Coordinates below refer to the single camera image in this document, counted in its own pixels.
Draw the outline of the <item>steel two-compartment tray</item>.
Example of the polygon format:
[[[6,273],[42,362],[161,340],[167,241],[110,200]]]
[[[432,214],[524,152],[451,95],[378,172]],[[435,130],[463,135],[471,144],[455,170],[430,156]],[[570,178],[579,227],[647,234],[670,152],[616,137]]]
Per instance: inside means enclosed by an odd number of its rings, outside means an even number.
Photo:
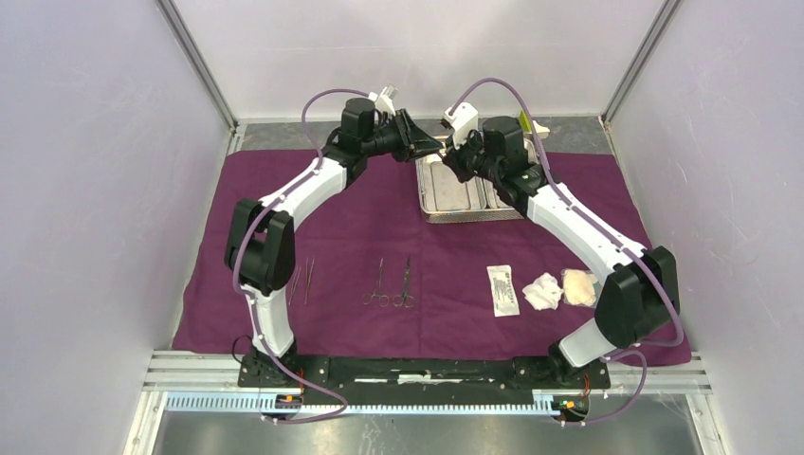
[[[454,147],[451,137],[435,138],[441,141],[443,151],[415,160],[420,207],[430,223],[521,219],[528,198],[549,185],[533,142],[520,130],[472,131],[462,146],[483,149],[497,159],[495,182],[475,177],[459,183],[447,167],[447,149]]]

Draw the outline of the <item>maroon cloth wrap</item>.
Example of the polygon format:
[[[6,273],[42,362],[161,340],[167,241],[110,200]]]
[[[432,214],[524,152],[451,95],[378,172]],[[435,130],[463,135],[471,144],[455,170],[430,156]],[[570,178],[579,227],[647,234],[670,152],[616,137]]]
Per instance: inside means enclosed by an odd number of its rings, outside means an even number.
[[[172,346],[199,354],[243,353],[252,331],[224,256],[235,204],[268,195],[303,171],[310,151],[241,151],[229,156],[213,197],[186,314]],[[593,316],[561,304],[496,318],[486,268],[510,265],[517,290],[544,273],[558,276],[582,262],[557,238],[525,220],[431,224],[420,210],[416,169],[373,158],[344,192],[316,209],[296,231],[301,278],[288,308],[304,355],[506,360],[545,355],[549,346]],[[315,257],[303,304],[305,261]],[[387,307],[363,305],[384,259]],[[411,308],[394,307],[411,258]]]

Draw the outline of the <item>green suture packet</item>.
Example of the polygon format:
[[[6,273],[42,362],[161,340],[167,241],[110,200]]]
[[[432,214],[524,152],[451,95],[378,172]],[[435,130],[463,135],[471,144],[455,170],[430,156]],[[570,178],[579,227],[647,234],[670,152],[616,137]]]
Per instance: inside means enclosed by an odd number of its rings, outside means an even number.
[[[486,268],[489,279],[493,311],[496,318],[513,317],[520,314],[518,297],[513,285],[510,265],[490,265]]]

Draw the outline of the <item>white gauze packet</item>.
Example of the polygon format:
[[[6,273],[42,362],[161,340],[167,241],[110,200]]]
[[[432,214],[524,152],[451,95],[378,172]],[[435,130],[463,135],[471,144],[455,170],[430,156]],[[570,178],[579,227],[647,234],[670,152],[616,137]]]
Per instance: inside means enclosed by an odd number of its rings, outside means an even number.
[[[563,289],[556,277],[544,273],[522,289],[525,300],[536,311],[557,310]]]

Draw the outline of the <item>steel surgical scissors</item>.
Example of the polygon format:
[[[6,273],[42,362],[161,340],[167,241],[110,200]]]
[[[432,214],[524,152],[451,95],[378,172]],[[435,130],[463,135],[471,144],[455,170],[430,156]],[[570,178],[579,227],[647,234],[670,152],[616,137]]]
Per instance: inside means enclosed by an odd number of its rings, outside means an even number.
[[[411,308],[414,306],[415,297],[410,293],[411,286],[411,258],[406,260],[403,282],[400,292],[393,297],[394,307]]]

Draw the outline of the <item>steel needle holder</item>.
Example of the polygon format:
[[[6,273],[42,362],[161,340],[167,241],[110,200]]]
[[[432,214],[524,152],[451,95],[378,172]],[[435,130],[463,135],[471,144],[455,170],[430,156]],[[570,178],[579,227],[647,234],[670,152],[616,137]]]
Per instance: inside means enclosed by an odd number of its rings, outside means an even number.
[[[367,292],[363,295],[362,298],[363,305],[370,305],[373,303],[376,303],[380,307],[387,307],[389,305],[390,298],[382,291],[383,265],[384,265],[384,259],[381,258],[378,264],[378,270],[374,288],[370,292]]]

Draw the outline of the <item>white gauze pad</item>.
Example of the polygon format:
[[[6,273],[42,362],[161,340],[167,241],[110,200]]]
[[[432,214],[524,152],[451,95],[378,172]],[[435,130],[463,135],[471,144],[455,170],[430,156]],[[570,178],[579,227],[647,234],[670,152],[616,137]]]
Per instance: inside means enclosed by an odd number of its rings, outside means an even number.
[[[561,274],[563,302],[579,307],[593,308],[598,300],[600,282],[588,270],[564,269]]]

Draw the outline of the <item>steel forceps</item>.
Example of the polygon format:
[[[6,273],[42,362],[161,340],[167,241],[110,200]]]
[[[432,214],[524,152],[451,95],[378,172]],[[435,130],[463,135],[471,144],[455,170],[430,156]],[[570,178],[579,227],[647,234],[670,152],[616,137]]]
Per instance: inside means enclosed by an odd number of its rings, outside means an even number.
[[[315,268],[315,257],[308,258],[305,261],[305,274],[304,274],[304,295],[303,295],[303,304],[307,305],[309,302],[309,295],[311,292],[312,287],[312,278]]]
[[[287,302],[288,306],[290,306],[292,304],[292,301],[293,301],[293,299],[295,297],[295,294],[296,294],[296,291],[297,291],[297,288],[298,288],[298,284],[299,284],[299,281],[300,281],[300,278],[301,278],[301,273],[302,273],[301,267],[299,265],[297,265],[295,267],[295,269],[294,269],[294,272],[293,272],[292,276],[291,276],[289,285],[287,286],[286,302]]]

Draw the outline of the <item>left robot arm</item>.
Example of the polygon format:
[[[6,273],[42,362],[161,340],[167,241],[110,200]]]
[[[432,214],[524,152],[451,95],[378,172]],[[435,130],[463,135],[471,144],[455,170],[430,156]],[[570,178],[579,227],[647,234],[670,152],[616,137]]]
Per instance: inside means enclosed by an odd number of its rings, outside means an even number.
[[[275,386],[290,384],[298,373],[297,359],[288,354],[295,336],[285,290],[296,267],[296,229],[351,186],[370,158],[410,162],[442,148],[406,110],[394,107],[392,96],[356,90],[350,95],[339,126],[300,174],[259,200],[239,201],[233,211],[225,264],[235,291],[247,300],[255,349],[266,355],[261,372]]]

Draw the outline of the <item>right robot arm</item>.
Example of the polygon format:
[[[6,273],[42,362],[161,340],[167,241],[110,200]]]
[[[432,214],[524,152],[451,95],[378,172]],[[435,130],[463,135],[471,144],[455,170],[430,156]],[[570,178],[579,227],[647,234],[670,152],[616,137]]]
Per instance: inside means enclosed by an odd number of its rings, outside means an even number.
[[[675,328],[669,345],[683,341],[669,250],[644,248],[586,208],[552,175],[538,139],[538,158],[530,159],[517,118],[444,114],[442,123],[450,130],[443,161],[459,181],[491,182],[505,204],[558,238],[602,282],[594,315],[550,348],[547,372],[555,384],[571,387],[592,361],[652,344],[650,335],[667,323]]]

